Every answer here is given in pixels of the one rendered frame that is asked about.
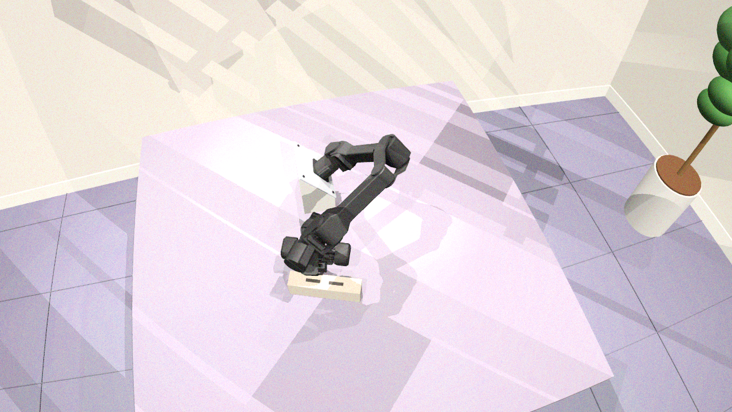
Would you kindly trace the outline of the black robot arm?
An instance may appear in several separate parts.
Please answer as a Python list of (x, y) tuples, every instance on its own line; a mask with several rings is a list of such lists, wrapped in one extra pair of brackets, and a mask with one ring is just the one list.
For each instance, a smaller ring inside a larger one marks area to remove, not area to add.
[[(311, 214), (301, 226), (300, 239), (295, 240), (285, 257), (286, 266), (306, 276), (327, 273), (326, 252), (339, 244), (348, 232), (350, 222), (385, 188), (394, 184), (397, 175), (406, 171), (410, 154), (392, 133), (374, 144), (353, 146), (346, 141), (330, 142), (324, 156), (318, 161), (313, 159), (313, 172), (321, 179), (328, 182), (328, 177), (338, 169), (351, 171), (357, 163), (374, 162), (373, 170), (336, 208), (326, 209), (322, 214)], [(385, 164), (396, 168), (394, 174)]]

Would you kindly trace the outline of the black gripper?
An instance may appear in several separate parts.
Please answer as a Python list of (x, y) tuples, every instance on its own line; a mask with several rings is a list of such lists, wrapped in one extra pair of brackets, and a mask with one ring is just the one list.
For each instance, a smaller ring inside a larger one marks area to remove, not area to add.
[[(297, 237), (286, 236), (283, 238), (281, 256), (285, 259), (286, 255), (291, 249), (291, 246), (295, 244)], [(324, 255), (324, 261), (328, 264), (336, 264), (337, 266), (347, 266), (349, 264), (349, 257), (351, 253), (351, 245), (349, 243), (339, 243), (331, 251), (327, 251)]]

